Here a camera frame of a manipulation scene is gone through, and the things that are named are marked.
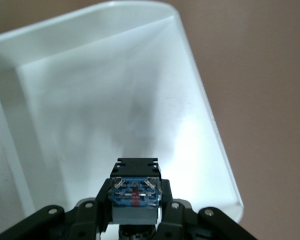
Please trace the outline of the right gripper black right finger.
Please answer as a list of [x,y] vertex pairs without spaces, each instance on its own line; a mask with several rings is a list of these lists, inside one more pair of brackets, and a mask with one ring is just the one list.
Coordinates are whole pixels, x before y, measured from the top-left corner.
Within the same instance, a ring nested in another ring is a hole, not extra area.
[[198,213],[183,199],[174,199],[170,181],[163,179],[162,219],[156,230],[158,240],[254,240],[255,237],[216,207]]

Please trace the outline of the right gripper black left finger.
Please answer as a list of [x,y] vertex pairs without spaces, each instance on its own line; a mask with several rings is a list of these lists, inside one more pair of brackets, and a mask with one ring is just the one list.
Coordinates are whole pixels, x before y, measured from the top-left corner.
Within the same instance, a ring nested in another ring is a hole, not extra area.
[[80,200],[66,212],[48,205],[0,233],[0,240],[95,240],[112,221],[110,179],[95,198]]

